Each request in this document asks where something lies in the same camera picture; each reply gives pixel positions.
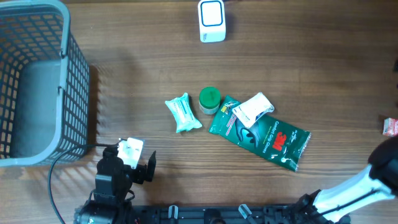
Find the green lid jar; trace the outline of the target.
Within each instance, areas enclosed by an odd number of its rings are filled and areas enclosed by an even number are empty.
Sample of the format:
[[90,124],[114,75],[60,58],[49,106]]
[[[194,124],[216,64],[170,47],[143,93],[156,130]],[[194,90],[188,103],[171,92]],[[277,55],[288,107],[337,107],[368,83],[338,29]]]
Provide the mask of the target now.
[[204,114],[215,114],[220,107],[220,101],[221,93],[217,88],[208,86],[201,90],[199,105]]

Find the light green tissue packet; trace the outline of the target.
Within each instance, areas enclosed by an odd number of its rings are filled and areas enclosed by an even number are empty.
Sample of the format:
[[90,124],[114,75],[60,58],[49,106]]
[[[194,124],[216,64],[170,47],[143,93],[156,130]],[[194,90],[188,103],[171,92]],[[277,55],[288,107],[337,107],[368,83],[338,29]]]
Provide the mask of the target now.
[[190,131],[202,127],[201,122],[193,115],[190,107],[189,95],[184,93],[180,97],[165,101],[176,122],[176,133]]

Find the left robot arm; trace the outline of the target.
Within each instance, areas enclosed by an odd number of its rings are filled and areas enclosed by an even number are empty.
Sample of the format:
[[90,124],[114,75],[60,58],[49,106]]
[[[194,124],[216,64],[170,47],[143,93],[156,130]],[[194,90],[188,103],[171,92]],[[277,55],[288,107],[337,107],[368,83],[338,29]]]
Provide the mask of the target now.
[[106,147],[97,164],[95,189],[85,204],[75,210],[74,224],[138,224],[141,219],[131,201],[135,198],[132,184],[151,182],[156,167],[156,152],[146,165],[133,169],[118,157],[116,146]]

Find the green 3M gloves packet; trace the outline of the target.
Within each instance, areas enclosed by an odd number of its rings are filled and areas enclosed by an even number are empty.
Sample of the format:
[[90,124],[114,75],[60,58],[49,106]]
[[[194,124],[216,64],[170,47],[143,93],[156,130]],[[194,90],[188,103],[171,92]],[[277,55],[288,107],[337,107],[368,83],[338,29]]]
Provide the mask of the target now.
[[227,95],[215,114],[209,132],[278,166],[297,171],[311,132],[268,115],[246,128],[233,113],[233,108],[240,104]]

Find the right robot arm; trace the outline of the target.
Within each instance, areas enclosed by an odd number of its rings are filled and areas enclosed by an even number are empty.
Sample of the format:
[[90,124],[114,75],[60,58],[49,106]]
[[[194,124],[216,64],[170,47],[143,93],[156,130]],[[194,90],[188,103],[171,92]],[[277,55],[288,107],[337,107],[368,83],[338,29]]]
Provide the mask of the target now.
[[371,153],[367,166],[330,189],[303,195],[293,207],[295,223],[338,223],[345,215],[383,200],[397,198],[397,137]]

